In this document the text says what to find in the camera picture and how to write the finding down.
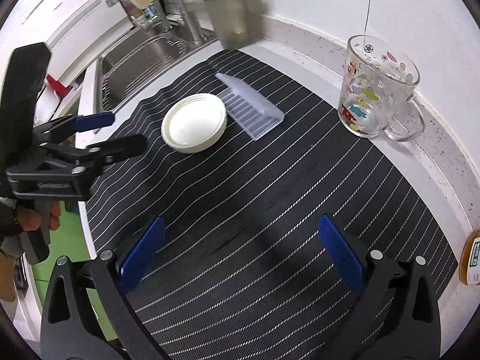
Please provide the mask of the left hand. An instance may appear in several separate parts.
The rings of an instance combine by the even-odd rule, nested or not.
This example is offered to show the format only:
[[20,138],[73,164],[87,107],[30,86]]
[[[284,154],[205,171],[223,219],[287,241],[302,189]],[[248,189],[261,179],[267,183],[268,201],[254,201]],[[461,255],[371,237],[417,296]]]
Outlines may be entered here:
[[[16,207],[17,220],[26,232],[38,230],[41,227],[42,217],[35,210],[21,205]],[[61,208],[59,202],[52,202],[49,213],[49,230],[56,231],[60,226]]]

